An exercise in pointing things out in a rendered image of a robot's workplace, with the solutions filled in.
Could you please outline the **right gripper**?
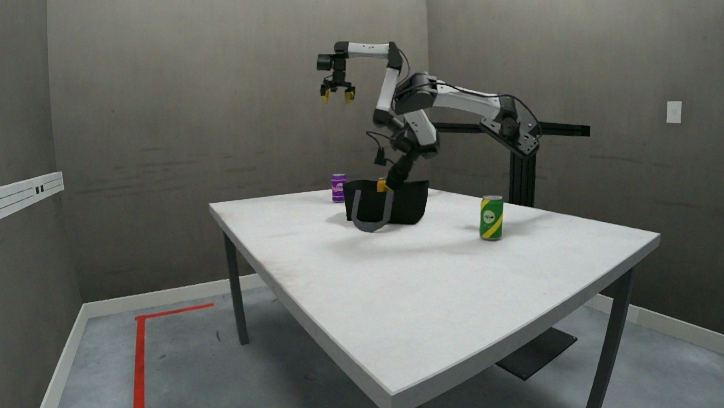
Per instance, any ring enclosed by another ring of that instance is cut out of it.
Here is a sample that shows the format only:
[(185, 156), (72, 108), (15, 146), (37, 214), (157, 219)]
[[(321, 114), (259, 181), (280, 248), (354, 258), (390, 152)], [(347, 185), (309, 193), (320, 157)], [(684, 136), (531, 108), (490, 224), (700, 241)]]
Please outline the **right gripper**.
[[(351, 87), (345, 89), (345, 104), (349, 104), (354, 100), (355, 86), (351, 86), (351, 82), (345, 82), (345, 73), (343, 71), (333, 71), (332, 80), (325, 81), (325, 84), (321, 84), (320, 95), (321, 98), (328, 103), (331, 87)], [(330, 83), (331, 82), (331, 83)], [(328, 84), (328, 85), (326, 85)], [(351, 98), (350, 98), (351, 96)]]

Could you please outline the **green and yellow soda can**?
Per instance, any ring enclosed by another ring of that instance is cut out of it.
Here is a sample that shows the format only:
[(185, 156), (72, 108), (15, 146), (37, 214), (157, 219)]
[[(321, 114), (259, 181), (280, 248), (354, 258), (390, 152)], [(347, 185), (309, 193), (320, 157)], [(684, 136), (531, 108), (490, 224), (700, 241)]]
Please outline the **green and yellow soda can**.
[(485, 195), (481, 201), (479, 236), (484, 240), (496, 241), (502, 236), (504, 203), (500, 197)]

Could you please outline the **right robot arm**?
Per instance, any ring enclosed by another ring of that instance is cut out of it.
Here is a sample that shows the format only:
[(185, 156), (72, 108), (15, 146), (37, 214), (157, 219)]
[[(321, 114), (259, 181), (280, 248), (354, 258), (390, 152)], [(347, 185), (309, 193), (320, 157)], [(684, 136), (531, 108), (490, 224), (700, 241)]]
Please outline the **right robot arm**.
[[(341, 42), (341, 43), (340, 43)], [(317, 70), (331, 71), (332, 65), (335, 71), (346, 71), (346, 59), (354, 57), (374, 57), (388, 59), (387, 71), (383, 82), (379, 102), (374, 110), (373, 123), (378, 128), (385, 127), (391, 132), (404, 130), (408, 122), (403, 123), (397, 117), (389, 114), (394, 90), (401, 73), (403, 59), (394, 42), (389, 44), (356, 44), (349, 41), (339, 41), (334, 45), (335, 54), (319, 54), (317, 59)], [(389, 55), (388, 55), (389, 51)], [(384, 114), (383, 114), (384, 113)]]

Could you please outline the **black tote bag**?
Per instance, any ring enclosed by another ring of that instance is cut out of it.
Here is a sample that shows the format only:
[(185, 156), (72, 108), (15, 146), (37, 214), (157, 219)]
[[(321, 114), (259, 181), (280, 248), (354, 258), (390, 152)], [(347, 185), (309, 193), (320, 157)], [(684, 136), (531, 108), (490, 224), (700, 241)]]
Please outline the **black tote bag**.
[(387, 222), (416, 224), (425, 214), (428, 180), (404, 182), (395, 191), (387, 192), (377, 192), (377, 182), (354, 180), (342, 184), (347, 220), (352, 220), (359, 230), (373, 232)]

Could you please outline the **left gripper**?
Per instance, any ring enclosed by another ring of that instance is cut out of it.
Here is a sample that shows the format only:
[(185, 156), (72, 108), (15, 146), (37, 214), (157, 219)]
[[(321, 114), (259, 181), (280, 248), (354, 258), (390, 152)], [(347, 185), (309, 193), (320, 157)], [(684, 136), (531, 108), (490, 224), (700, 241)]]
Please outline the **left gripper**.
[[(408, 159), (405, 155), (402, 155), (396, 164), (398, 168), (393, 164), (388, 172), (383, 192), (395, 191), (396, 189), (400, 188), (403, 185), (404, 180), (407, 180), (407, 178), (409, 177), (409, 175), (407, 174), (409, 174), (412, 168), (415, 166), (415, 163)], [(396, 174), (396, 172), (398, 175)]]

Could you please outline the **yellow drink can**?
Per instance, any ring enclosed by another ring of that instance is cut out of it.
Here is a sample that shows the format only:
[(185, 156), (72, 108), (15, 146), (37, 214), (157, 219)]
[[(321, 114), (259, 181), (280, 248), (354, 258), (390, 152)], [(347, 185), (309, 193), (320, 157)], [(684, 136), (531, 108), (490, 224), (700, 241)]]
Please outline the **yellow drink can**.
[(377, 182), (377, 192), (383, 192), (385, 183), (386, 183), (386, 179), (387, 179), (386, 177), (379, 178), (379, 181)]

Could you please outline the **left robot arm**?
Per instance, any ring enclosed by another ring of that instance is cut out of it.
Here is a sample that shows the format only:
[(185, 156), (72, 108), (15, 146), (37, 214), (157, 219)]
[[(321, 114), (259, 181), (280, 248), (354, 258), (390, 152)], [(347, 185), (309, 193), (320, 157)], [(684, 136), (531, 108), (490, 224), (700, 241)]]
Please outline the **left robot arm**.
[[(438, 81), (437, 77), (428, 72), (416, 72), (396, 88), (396, 96), (412, 86), (439, 82), (442, 81)], [(417, 162), (421, 156), (431, 159), (438, 155), (440, 153), (440, 134), (434, 126), (431, 126), (423, 109), (444, 106), (485, 116), (481, 119), (481, 125), (526, 156), (539, 145), (536, 138), (520, 128), (521, 118), (517, 115), (514, 98), (502, 96), (491, 98), (488, 96), (496, 94), (459, 89), (470, 92), (444, 85), (428, 85), (402, 93), (395, 103), (395, 113), (397, 116), (403, 115), (406, 118), (415, 135), (409, 130), (404, 131), (396, 137), (395, 141), (390, 140), (390, 144), (402, 153), (406, 153), (405, 156), (412, 162)]]

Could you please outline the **purple drink can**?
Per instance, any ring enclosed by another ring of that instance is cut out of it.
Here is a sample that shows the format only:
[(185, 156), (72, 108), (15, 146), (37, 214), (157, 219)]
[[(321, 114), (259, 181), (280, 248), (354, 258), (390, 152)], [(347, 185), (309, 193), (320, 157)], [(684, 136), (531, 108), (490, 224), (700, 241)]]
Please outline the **purple drink can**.
[(333, 174), (332, 177), (332, 200), (335, 203), (343, 203), (345, 202), (344, 199), (344, 192), (342, 184), (347, 183), (347, 178), (345, 177), (345, 174)]

